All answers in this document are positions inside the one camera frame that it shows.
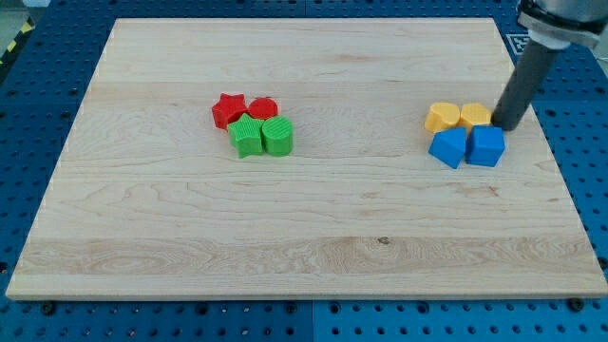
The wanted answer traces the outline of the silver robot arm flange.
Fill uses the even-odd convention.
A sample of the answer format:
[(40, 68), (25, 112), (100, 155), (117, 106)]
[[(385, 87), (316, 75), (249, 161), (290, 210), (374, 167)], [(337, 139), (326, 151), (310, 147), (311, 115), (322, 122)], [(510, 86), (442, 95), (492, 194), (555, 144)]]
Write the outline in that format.
[(518, 23), (552, 49), (595, 48), (607, 27), (607, 0), (520, 0)]

